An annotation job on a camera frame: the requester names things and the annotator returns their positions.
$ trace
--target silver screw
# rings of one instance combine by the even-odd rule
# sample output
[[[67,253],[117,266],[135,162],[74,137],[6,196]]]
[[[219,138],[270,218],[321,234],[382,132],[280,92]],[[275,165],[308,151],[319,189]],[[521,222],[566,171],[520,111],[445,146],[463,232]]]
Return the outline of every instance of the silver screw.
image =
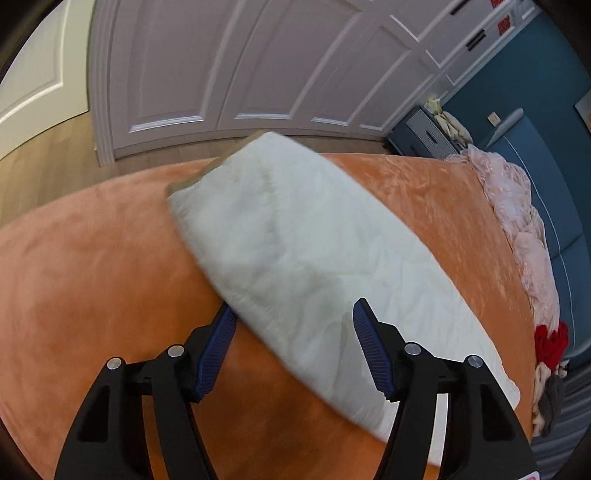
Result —
[[[468,363],[474,368],[480,368],[482,365],[484,365],[482,358],[480,358],[478,355],[470,355],[468,357]]]
[[[107,362],[107,368],[109,370],[117,370],[121,366],[121,358],[114,356]]]
[[[416,343],[407,343],[404,345],[404,351],[409,355],[418,355],[421,353],[421,347]]]
[[[184,354],[184,347],[182,345],[173,345],[168,349],[168,356],[177,357]]]

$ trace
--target drawer handle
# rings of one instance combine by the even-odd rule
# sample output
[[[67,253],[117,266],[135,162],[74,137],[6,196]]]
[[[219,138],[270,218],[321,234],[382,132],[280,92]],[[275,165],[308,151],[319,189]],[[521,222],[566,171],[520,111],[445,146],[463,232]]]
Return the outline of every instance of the drawer handle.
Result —
[[[437,145],[437,140],[435,139],[434,136],[431,135],[431,132],[429,130],[425,130],[425,134],[429,137],[429,139],[435,144]]]
[[[457,13],[466,6],[466,4],[468,4],[470,2],[470,0],[462,0],[460,3],[458,3],[456,5],[456,7],[449,12],[449,14],[453,17],[455,17],[457,15]]]
[[[476,48],[476,46],[486,38],[486,32],[484,30],[480,30],[472,39],[466,44],[466,48],[468,51],[472,51]]]

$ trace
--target pink lace cloth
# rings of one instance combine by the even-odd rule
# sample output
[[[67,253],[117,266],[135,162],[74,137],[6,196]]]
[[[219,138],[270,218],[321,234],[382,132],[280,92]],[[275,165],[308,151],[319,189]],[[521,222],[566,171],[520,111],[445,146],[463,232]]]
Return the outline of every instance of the pink lace cloth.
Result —
[[[450,161],[467,161],[476,173],[507,240],[515,254],[521,284],[530,299],[534,326],[546,325],[548,333],[558,329],[558,292],[552,274],[544,223],[531,204],[530,180],[521,167],[507,162],[497,153],[487,153],[474,145]],[[540,434],[544,419],[538,402],[550,376],[548,367],[539,364],[534,374],[534,435]]]

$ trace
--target ribbed blue pad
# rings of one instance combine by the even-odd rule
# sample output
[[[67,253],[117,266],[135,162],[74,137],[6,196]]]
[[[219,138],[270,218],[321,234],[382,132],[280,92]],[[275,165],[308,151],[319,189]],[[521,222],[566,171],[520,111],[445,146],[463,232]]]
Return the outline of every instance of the ribbed blue pad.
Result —
[[[383,392],[386,398],[391,398],[396,392],[392,377],[392,363],[360,301],[357,301],[353,307],[353,327],[376,388]]]
[[[236,314],[227,307],[217,321],[197,363],[197,381],[194,391],[199,401],[213,389],[235,331]]]

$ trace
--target picture frame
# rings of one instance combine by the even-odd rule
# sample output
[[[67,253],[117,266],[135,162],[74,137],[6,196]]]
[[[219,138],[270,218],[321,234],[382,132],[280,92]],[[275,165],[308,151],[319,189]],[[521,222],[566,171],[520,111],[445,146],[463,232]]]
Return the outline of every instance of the picture frame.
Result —
[[[591,132],[591,90],[574,106]]]

